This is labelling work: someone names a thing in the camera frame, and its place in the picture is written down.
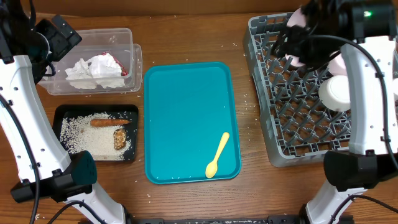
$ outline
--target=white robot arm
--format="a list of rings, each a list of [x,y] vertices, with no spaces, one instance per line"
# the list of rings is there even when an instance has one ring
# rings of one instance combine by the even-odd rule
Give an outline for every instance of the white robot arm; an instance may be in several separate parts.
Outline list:
[[[97,183],[91,154],[70,156],[52,131],[35,84],[81,37],[60,16],[35,26],[32,9],[29,20],[19,1],[0,2],[0,123],[21,180],[11,194],[16,202],[35,199],[31,223],[39,198],[46,197],[74,206],[93,223],[131,223]]]
[[[366,49],[377,61],[384,73],[386,82],[389,133],[398,135],[397,118],[392,91],[392,60],[395,50],[395,41],[384,37],[368,37],[361,46]],[[388,151],[381,137],[383,132],[383,105],[380,81],[376,70],[366,56],[351,45],[344,45],[341,53],[346,64],[349,91],[351,96],[351,139],[349,142],[350,153],[366,156],[369,149],[373,149],[375,155],[387,155]],[[397,153],[398,140],[391,138],[392,151]],[[307,203],[306,212],[310,223],[327,224],[334,212],[350,195],[361,195],[367,189],[364,187],[350,188],[340,191],[326,181],[315,198]],[[338,223],[340,215],[350,205],[346,203],[337,214],[333,224]]]

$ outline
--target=yellow spoon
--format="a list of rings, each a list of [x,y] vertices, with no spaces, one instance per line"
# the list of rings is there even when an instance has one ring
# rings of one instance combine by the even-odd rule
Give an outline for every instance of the yellow spoon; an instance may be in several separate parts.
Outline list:
[[[229,134],[224,133],[223,136],[221,137],[220,145],[218,145],[216,156],[214,157],[213,161],[211,161],[206,167],[206,177],[207,178],[213,178],[214,175],[216,175],[217,161],[218,161],[218,158],[220,158],[220,155],[223,152],[223,149],[224,149],[228,139],[229,139]]]

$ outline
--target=wood grain surface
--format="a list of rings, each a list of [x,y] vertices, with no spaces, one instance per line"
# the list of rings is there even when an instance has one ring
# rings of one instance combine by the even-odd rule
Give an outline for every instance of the wood grain surface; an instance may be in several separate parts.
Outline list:
[[[122,95],[51,96],[37,86],[51,123],[55,109],[62,104],[113,103],[138,106],[140,116],[136,160],[133,163],[96,163],[99,183],[136,218],[266,218],[268,215],[297,214],[325,181],[322,164],[276,168],[269,163],[258,119],[260,111],[255,86],[243,56],[243,36],[248,20],[254,16],[260,15],[68,19],[75,29],[130,28],[134,42],[142,47],[144,72],[154,65],[211,61],[224,62],[231,70],[242,170],[233,180],[193,184],[155,185],[146,178],[143,88],[137,93]],[[18,204],[13,201],[9,191],[19,181],[17,167],[2,131],[0,142],[0,223],[27,223],[32,202]],[[397,185],[398,179],[390,180],[366,192],[366,195],[398,207]],[[41,200],[37,223],[46,223],[62,206],[62,203],[57,204],[51,199]],[[357,199],[346,214],[354,215],[356,223],[398,222],[397,214],[362,199]],[[77,210],[70,208],[56,223],[76,223],[82,218]]]
[[[29,0],[21,2],[29,11]],[[308,2],[310,0],[35,0],[34,5],[37,12],[89,17],[287,12]]]

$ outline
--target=dish rack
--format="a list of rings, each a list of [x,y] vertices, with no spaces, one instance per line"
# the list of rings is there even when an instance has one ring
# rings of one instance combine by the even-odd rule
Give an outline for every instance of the dish rack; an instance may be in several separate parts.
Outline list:
[[[351,134],[350,111],[331,111],[319,99],[321,83],[332,77],[327,68],[291,70],[291,57],[278,60],[271,55],[272,44],[292,14],[251,18],[243,40],[268,158],[276,167],[321,162],[329,150],[348,150]]]

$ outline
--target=rice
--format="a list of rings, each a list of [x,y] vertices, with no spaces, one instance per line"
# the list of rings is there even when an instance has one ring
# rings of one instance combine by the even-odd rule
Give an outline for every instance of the rice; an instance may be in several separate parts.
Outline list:
[[[131,139],[126,140],[126,146],[115,150],[113,133],[122,126],[96,128],[90,125],[92,119],[114,119],[106,113],[96,113],[85,117],[64,118],[62,121],[60,141],[68,152],[74,154],[84,150],[91,153],[94,160],[121,161],[123,154],[131,146]]]

